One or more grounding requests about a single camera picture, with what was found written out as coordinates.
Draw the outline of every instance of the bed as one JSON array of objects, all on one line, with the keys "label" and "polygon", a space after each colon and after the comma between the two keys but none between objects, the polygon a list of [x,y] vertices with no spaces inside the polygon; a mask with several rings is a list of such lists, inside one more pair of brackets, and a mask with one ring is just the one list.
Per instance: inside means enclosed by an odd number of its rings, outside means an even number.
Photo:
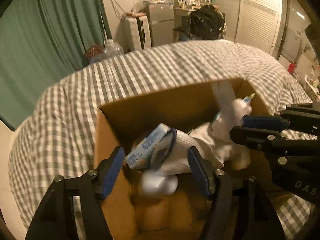
[{"label": "bed", "polygon": [[[121,98],[208,80],[242,77],[268,111],[311,103],[302,87],[270,55],[230,41],[186,41],[94,63],[46,89],[22,125],[9,158],[10,186],[27,228],[57,174],[81,176],[93,166],[98,106]],[[284,131],[292,139],[310,139]],[[311,204],[295,195],[277,214],[288,239],[309,217]]]}]

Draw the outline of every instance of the metal screw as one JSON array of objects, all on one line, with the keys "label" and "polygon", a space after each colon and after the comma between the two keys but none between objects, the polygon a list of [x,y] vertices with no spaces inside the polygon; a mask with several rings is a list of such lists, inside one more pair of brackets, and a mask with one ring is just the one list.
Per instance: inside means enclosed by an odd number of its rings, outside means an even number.
[{"label": "metal screw", "polygon": [[93,170],[88,170],[88,174],[89,176],[94,176],[94,175],[97,175],[98,174],[98,171],[93,169]]},{"label": "metal screw", "polygon": [[59,181],[62,181],[62,180],[64,180],[64,177],[61,176],[61,175],[58,175],[58,176],[56,176],[56,177],[54,178],[54,181],[56,181],[56,182],[59,182]]},{"label": "metal screw", "polygon": [[223,170],[216,170],[215,172],[216,172],[216,174],[218,176],[223,176],[224,175],[224,171]]},{"label": "metal screw", "polygon": [[270,141],[272,141],[272,140],[274,140],[275,139],[275,136],[274,135],[272,135],[272,134],[270,134],[270,135],[268,135],[268,140],[270,140]]},{"label": "metal screw", "polygon": [[249,180],[250,180],[251,182],[254,182],[254,181],[256,180],[256,177],[255,177],[255,176],[250,176],[250,177],[249,177]]},{"label": "metal screw", "polygon": [[279,164],[281,164],[281,165],[285,165],[286,163],[287,163],[287,158],[286,157],[280,157],[279,159],[278,159],[278,162],[279,162]]}]

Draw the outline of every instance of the white wardrobe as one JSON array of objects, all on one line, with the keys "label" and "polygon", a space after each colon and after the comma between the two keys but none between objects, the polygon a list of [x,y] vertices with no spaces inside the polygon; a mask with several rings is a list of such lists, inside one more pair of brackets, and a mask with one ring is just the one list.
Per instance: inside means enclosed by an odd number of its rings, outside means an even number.
[{"label": "white wardrobe", "polygon": [[281,23],[282,0],[216,0],[215,4],[226,14],[228,40],[272,54]]}]

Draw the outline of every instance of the blue gripper pad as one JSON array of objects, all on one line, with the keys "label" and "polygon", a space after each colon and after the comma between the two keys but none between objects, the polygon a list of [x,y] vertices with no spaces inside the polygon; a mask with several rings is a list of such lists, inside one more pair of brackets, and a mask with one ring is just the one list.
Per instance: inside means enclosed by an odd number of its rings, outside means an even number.
[{"label": "blue gripper pad", "polygon": [[106,199],[112,192],[124,161],[124,149],[116,146],[108,159],[102,160],[97,168],[99,183],[97,193],[100,200]]},{"label": "blue gripper pad", "polygon": [[289,122],[280,116],[250,116],[242,118],[243,127],[282,132],[289,127]]},{"label": "blue gripper pad", "polygon": [[212,200],[215,192],[215,183],[214,168],[211,162],[204,160],[194,146],[188,149],[188,162],[201,195],[208,200]]}]

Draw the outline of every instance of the cardboard box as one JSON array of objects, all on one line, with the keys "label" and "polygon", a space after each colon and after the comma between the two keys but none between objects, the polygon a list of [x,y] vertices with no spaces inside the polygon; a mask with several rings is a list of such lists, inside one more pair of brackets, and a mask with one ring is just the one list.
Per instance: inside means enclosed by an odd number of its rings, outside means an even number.
[{"label": "cardboard box", "polygon": [[[255,92],[242,79],[230,80],[237,98]],[[256,94],[251,102],[253,115],[268,115]],[[184,132],[211,121],[218,112],[210,82],[193,84],[119,100],[100,107],[96,125],[94,165],[108,158],[117,145],[126,154],[133,141],[160,122]],[[253,175],[267,190],[274,189],[271,171],[263,153],[252,154],[253,162],[234,176]],[[191,174],[178,175],[179,186],[173,195],[146,198],[138,194],[140,174],[124,163],[114,189],[101,203],[114,240],[198,239],[210,208],[200,195]]]}]

